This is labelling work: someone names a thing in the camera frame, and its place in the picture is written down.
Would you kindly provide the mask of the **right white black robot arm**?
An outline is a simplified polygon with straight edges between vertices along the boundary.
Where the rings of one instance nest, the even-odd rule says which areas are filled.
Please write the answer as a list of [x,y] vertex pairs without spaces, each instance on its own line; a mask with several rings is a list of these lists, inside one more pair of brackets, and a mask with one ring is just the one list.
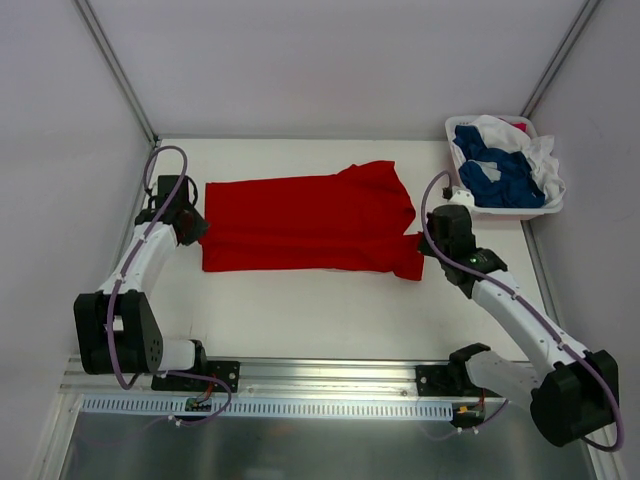
[[481,388],[529,412],[540,434],[562,447],[608,425],[624,441],[618,365],[605,350],[590,351],[522,294],[507,265],[477,246],[472,220],[462,205],[423,209],[423,255],[439,261],[446,279],[489,313],[519,346],[523,367],[476,343],[449,358],[447,381],[459,395]]

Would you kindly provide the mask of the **red t shirt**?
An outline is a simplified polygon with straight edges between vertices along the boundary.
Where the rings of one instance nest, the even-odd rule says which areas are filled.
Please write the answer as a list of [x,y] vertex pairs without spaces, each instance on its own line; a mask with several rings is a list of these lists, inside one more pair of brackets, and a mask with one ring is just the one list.
[[422,235],[408,231],[415,217],[395,164],[387,160],[329,175],[211,182],[202,269],[335,269],[418,282]]

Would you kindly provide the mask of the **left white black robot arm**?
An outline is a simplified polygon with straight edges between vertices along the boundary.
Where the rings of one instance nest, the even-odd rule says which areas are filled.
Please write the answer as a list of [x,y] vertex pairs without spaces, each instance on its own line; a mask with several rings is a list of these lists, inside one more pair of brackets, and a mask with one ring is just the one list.
[[196,210],[197,200],[190,177],[159,176],[157,191],[136,216],[131,243],[115,271],[96,292],[76,298],[73,311],[86,373],[112,374],[117,363],[123,374],[174,371],[188,390],[208,381],[202,342],[163,336],[149,303],[166,261],[209,228]]

